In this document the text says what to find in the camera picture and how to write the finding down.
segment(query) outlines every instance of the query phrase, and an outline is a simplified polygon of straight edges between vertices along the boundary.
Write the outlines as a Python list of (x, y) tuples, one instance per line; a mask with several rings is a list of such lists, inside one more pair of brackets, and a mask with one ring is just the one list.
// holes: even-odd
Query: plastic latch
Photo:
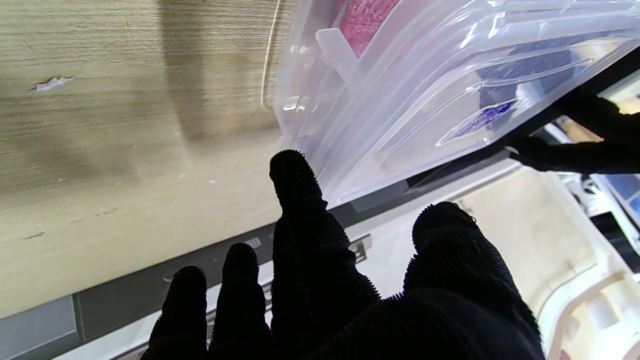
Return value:
[(349, 83), (349, 73), (358, 61), (349, 42), (339, 28), (322, 29), (316, 32), (324, 65), (335, 69), (345, 83)]

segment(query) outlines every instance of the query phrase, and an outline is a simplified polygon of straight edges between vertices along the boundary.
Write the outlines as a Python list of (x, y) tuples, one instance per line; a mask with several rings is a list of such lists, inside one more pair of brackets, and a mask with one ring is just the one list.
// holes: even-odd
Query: clear plastic box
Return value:
[(357, 58), (330, 3), (298, 3), (274, 104), (331, 205), (487, 146), (640, 44), (628, 0), (402, 0)]

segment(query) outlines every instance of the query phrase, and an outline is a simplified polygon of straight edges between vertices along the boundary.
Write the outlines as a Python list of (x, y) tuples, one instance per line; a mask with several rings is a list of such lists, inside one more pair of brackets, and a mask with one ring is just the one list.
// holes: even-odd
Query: finger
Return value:
[(145, 359), (206, 352), (207, 280), (195, 266), (178, 270), (149, 339)]
[(539, 171), (569, 171), (581, 174), (623, 174), (640, 170), (640, 157), (633, 149), (604, 142), (549, 145), (538, 138), (514, 140), (511, 158)]
[(500, 252), (473, 217), (450, 202), (425, 209), (413, 227), (417, 255), (404, 292), (440, 288), (502, 315), (531, 336), (540, 334)]
[(269, 176), (283, 213), (326, 210), (327, 202), (302, 153), (285, 150), (276, 154), (271, 159)]
[(244, 243), (231, 246), (222, 269), (210, 352), (217, 356), (267, 352), (264, 292), (258, 284), (258, 259)]
[(273, 235), (271, 332), (280, 357), (295, 357), (310, 348), (311, 305), (302, 259), (287, 241), (286, 231), (286, 225), (280, 219)]
[(297, 151), (277, 154), (271, 160), (269, 174), (282, 206), (274, 247), (289, 244), (301, 259), (314, 339), (320, 343), (380, 301), (380, 296), (369, 279), (356, 270), (349, 239), (326, 211), (326, 202), (304, 156)]

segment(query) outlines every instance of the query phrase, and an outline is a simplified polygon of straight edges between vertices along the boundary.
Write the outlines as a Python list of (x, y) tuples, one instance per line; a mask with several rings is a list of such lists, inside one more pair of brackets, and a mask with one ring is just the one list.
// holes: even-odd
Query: hand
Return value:
[(567, 94), (554, 106), (605, 140), (549, 145), (535, 137), (514, 138), (507, 147), (511, 158), (538, 171), (640, 172), (640, 147), (636, 141), (640, 117), (622, 115), (613, 102), (579, 90)]
[(282, 207), (273, 242), (271, 330), (251, 247), (233, 245), (223, 267), (212, 343), (206, 348), (205, 276), (193, 266), (172, 281), (143, 360), (301, 358), (380, 301), (302, 154), (283, 151), (269, 175)]

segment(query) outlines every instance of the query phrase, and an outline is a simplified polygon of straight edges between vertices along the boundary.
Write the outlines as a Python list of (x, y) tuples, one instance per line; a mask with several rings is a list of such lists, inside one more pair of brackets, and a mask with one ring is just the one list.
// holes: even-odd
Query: chipped paint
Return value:
[(31, 236), (27, 236), (26, 238), (22, 238), (23, 240), (31, 240), (31, 239), (35, 239), (35, 238), (39, 238), (41, 236), (44, 236), (44, 234), (46, 234), (46, 231), (40, 231), (37, 234), (31, 235)]
[(58, 88), (64, 85), (66, 82), (72, 81), (75, 79), (77, 79), (75, 76), (70, 76), (68, 78), (64, 76), (54, 76), (53, 78), (47, 81), (44, 81), (42, 83), (37, 83), (36, 87), (29, 90), (29, 94), (37, 94), (38, 92), (44, 92), (44, 91), (51, 90), (53, 88)]

